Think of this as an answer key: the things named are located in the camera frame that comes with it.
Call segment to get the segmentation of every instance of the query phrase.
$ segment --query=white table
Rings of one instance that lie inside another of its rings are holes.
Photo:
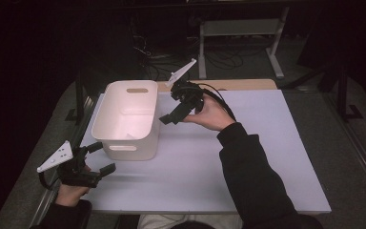
[[[221,93],[248,134],[260,135],[269,163],[283,179],[295,209],[304,214],[331,212],[282,92]],[[163,115],[178,104],[168,93],[159,93],[158,99]],[[91,130],[98,107],[81,146],[95,142]],[[103,150],[88,155],[94,171],[113,162],[117,169],[84,198],[92,202],[93,211],[116,214],[235,213],[216,135],[195,124],[161,124],[158,152],[152,160],[112,161]]]

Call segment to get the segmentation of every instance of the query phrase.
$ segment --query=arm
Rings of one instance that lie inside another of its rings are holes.
[[[73,229],[87,223],[92,205],[80,198],[88,193],[90,188],[61,184],[55,203],[52,203],[47,214],[38,226],[33,229]]]
[[[279,175],[270,167],[258,135],[248,135],[212,98],[185,122],[219,131],[224,177],[244,228],[300,228],[298,214]]]

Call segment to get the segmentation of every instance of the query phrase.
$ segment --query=finger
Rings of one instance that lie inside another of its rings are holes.
[[[183,122],[193,122],[195,120],[195,114],[188,114],[185,118],[183,118]]]
[[[194,114],[195,114],[195,115],[200,114],[200,113],[201,113],[201,111],[203,111],[203,110],[204,110],[204,106],[205,106],[205,104],[203,105],[203,107],[202,107],[202,109],[201,109],[201,110],[199,110],[199,109],[195,108],[195,109],[194,109]]]
[[[85,170],[87,170],[87,171],[91,171],[92,169],[91,169],[91,167],[89,167],[88,165],[85,165]]]

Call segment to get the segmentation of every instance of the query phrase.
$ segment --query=black jacket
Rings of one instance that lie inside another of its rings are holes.
[[[243,228],[300,228],[299,215],[287,196],[280,176],[270,167],[258,135],[248,135],[234,123],[218,134],[224,177]],[[81,207],[52,204],[39,226],[76,228]]]

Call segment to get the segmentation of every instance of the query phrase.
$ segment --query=hand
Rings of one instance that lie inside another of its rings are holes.
[[[203,95],[203,110],[195,114],[189,114],[183,122],[193,122],[212,131],[222,131],[227,126],[235,123],[225,109],[215,99],[207,94]]]
[[[66,184],[61,184],[58,190],[58,196],[55,203],[58,205],[66,207],[74,207],[78,204],[79,199],[87,194],[91,188],[80,187],[80,186],[70,186]]]

